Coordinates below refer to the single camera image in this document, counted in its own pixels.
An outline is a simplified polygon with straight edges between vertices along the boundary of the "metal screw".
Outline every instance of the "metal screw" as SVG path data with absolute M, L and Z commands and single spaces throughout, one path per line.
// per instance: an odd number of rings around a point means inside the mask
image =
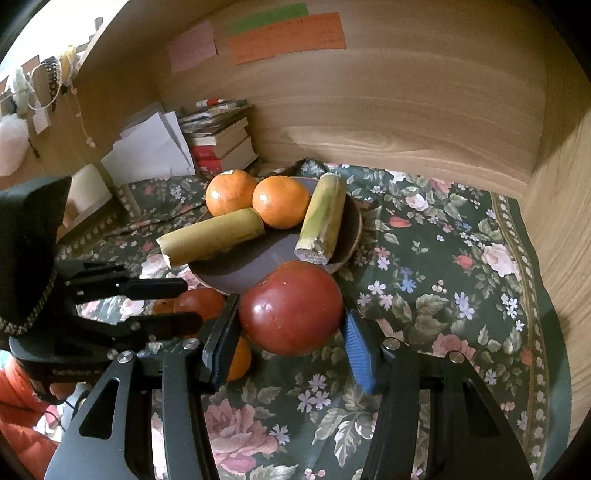
M 119 355 L 119 352 L 117 350 L 115 350 L 114 348 L 112 348 L 111 350 L 109 350 L 107 352 L 107 358 L 109 360 L 115 360 L 117 358 L 117 355 Z
M 183 340 L 183 348 L 185 350 L 195 350 L 199 346 L 199 339 L 198 338 L 185 338 Z
M 400 348 L 400 340 L 394 337 L 388 337 L 384 340 L 384 346 L 388 350 L 398 350 Z
M 453 352 L 449 352 L 449 359 L 455 364 L 461 364 L 466 359 L 466 357 L 462 352 L 454 350 Z
M 120 364 L 126 364 L 128 362 L 131 362 L 134 358 L 134 353 L 126 350 L 125 352 L 121 352 L 118 356 L 117 356 L 117 361 Z

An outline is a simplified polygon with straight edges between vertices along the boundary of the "red tomato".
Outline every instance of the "red tomato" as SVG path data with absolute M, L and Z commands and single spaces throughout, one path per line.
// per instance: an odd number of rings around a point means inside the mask
M 248 338 L 277 355 L 305 355 L 326 344 L 343 319 L 343 297 L 322 268 L 294 260 L 280 265 L 240 300 Z
M 198 287 L 181 293 L 174 302 L 173 312 L 197 312 L 201 318 L 217 318 L 226 302 L 224 296 L 213 288 Z

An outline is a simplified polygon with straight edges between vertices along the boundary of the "white pompom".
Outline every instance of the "white pompom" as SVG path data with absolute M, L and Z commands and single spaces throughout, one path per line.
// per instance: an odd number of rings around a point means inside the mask
M 0 177 L 12 175 L 22 163 L 29 147 L 27 121 L 16 115 L 0 120 Z

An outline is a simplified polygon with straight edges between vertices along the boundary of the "green sticky note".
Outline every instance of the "green sticky note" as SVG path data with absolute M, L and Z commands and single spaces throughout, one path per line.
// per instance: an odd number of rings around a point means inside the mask
M 261 28 L 283 20 L 289 20 L 290 18 L 307 16 L 308 7 L 306 7 L 305 3 L 286 5 L 265 12 L 258 12 L 237 21 L 232 26 L 232 34 L 239 35 L 248 32 L 249 30 Z

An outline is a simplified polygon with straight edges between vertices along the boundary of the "red book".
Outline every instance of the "red book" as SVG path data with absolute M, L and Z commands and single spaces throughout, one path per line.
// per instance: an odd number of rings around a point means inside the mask
M 195 167 L 196 169 L 202 168 L 207 170 L 210 173 L 221 173 L 222 170 L 222 160 L 198 160 L 195 158 Z
M 242 170 L 256 160 L 258 155 L 252 149 L 252 141 L 247 137 L 221 160 L 194 158 L 195 169 L 207 170 L 211 173 L 221 173 L 226 170 Z
M 213 147 L 208 145 L 204 145 L 202 147 L 191 147 L 191 153 L 193 154 L 193 158 L 197 161 L 199 160 L 220 160 Z

